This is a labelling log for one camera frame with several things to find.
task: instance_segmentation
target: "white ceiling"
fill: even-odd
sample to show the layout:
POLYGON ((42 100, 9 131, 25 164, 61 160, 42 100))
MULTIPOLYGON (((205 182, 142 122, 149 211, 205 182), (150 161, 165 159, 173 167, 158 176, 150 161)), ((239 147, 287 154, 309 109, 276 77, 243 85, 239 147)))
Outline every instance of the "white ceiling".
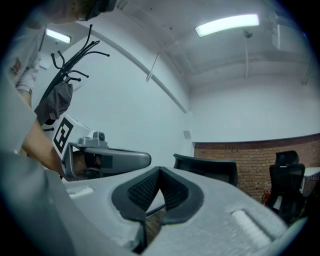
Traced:
MULTIPOLYGON (((271 0, 120 0, 118 8, 158 42, 191 87, 213 83, 219 69, 228 67, 233 72, 230 66, 241 69, 232 78, 244 76, 246 54, 242 28, 205 37, 199 37, 195 31, 199 25, 229 16, 259 16, 260 25, 249 28, 253 36, 246 39, 251 76, 261 73, 268 75, 268 72, 272 75, 275 73, 275 70, 269 71, 274 68, 272 62, 299 63, 303 69, 308 69, 310 63, 311 51, 307 47, 297 53, 282 51, 273 45, 274 10, 284 10, 271 0), (254 63, 258 62, 267 62, 269 65, 255 66, 254 63)), ((295 72, 289 69, 290 65, 287 75, 295 72)), ((286 69, 282 68, 282 71, 286 75, 286 69)))

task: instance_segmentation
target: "red brick wall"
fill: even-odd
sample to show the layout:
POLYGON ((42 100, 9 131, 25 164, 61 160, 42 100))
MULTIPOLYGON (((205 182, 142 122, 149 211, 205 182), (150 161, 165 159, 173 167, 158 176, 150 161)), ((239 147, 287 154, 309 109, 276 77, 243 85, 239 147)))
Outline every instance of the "red brick wall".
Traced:
POLYGON ((320 167, 320 133, 266 141, 196 143, 194 157, 236 161, 239 189, 260 202, 271 188, 269 166, 275 163, 276 153, 290 150, 298 153, 299 163, 306 168, 320 167))

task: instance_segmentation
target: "gray plastic part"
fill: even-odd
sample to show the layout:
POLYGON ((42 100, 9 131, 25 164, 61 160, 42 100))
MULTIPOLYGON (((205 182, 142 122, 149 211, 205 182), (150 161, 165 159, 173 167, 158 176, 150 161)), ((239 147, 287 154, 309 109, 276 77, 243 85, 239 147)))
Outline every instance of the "gray plastic part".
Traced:
POLYGON ((118 245, 133 250, 140 242, 139 222, 124 219, 112 204, 113 191, 125 181, 134 179, 152 167, 99 179, 64 183, 83 215, 118 245))
POLYGON ((124 149, 109 148, 105 141, 105 134, 95 131, 93 137, 83 137, 78 143, 70 142, 67 145, 62 160, 62 169, 66 177, 71 181, 83 180, 74 170, 73 147, 90 154, 101 155, 101 168, 89 168, 105 174, 121 174, 143 169, 151 164, 151 156, 148 153, 124 149))
POLYGON ((100 147, 87 147, 83 151, 101 155, 100 172, 107 174, 131 172, 151 164, 151 156, 144 152, 100 147))
MULTIPOLYGON (((36 161, 0 152, 2 200, 27 237, 47 255, 130 256, 141 241, 140 223, 125 220, 111 201, 116 187, 152 167, 116 176, 68 182, 36 161)), ((168 168, 197 184, 202 207, 187 222, 162 226, 143 256, 279 255, 305 219, 288 229, 272 211, 236 187, 194 173, 168 168), (243 210, 271 243, 258 249, 232 217, 243 210)))
POLYGON ((272 241, 286 232, 287 225, 276 214, 231 184, 168 169, 197 184, 204 193, 204 203, 189 221, 162 226, 143 255, 209 256, 214 252, 215 255, 232 256, 257 253, 257 245, 231 215, 237 210, 244 210, 272 241))
POLYGON ((93 137, 82 137, 79 139, 78 147, 84 148, 107 148, 108 143, 105 141, 105 134, 100 131, 95 131, 93 137))
MULTIPOLYGON (((110 198, 116 187, 134 179, 152 167, 101 179, 65 183, 70 188, 91 188, 88 195, 72 199, 83 214, 117 244, 135 245, 138 226, 133 221, 125 221, 116 210, 110 198)), ((232 217, 237 210, 244 210, 263 234, 272 241, 263 250, 281 253, 282 247, 275 242, 287 231, 287 225, 271 210, 261 205, 236 187, 215 179, 203 177, 191 172, 168 168, 173 173, 197 184, 204 193, 203 206, 185 223, 164 225, 152 244, 143 252, 144 256, 163 255, 250 255, 260 249, 232 217)))

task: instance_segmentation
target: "black office chair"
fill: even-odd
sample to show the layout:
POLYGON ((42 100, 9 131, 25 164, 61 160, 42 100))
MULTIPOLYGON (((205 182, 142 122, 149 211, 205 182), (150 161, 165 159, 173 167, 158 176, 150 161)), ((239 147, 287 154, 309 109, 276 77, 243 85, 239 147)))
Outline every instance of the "black office chair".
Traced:
POLYGON ((295 151, 280 152, 276 153, 276 164, 269 168, 272 189, 266 206, 288 224, 299 215, 304 201, 299 189, 305 166, 298 162, 299 157, 295 151))
POLYGON ((188 171, 208 178, 230 183, 238 186, 238 172, 235 161, 219 161, 195 158, 174 154, 175 169, 188 171))

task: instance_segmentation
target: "ceiling light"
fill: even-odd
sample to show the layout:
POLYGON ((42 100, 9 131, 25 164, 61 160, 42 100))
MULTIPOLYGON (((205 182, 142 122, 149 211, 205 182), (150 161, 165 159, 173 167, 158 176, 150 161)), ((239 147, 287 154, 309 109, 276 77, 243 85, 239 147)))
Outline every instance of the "ceiling light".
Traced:
POLYGON ((259 17, 257 14, 246 14, 217 19, 209 23, 203 24, 201 26, 197 26, 195 28, 195 31, 198 33, 199 37, 202 38, 206 35, 222 30, 240 27, 259 26, 259 24, 259 17))
POLYGON ((56 31, 53 31, 51 29, 46 29, 45 33, 49 36, 49 37, 52 37, 52 38, 55 38, 55 39, 58 39, 60 41, 63 41, 67 44, 70 44, 71 42, 71 37, 70 36, 67 36, 65 34, 60 34, 56 31))

